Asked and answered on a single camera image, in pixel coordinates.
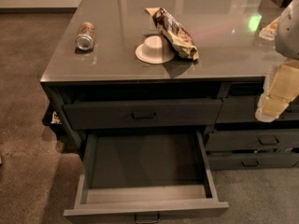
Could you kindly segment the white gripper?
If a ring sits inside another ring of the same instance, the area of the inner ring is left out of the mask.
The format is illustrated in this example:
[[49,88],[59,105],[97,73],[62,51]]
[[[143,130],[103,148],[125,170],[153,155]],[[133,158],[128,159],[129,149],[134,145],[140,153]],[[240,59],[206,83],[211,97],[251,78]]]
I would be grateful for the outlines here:
[[299,0],[292,0],[280,17],[261,30],[259,37],[275,39],[276,51],[294,59],[274,66],[265,78],[255,118],[272,122],[299,95]]

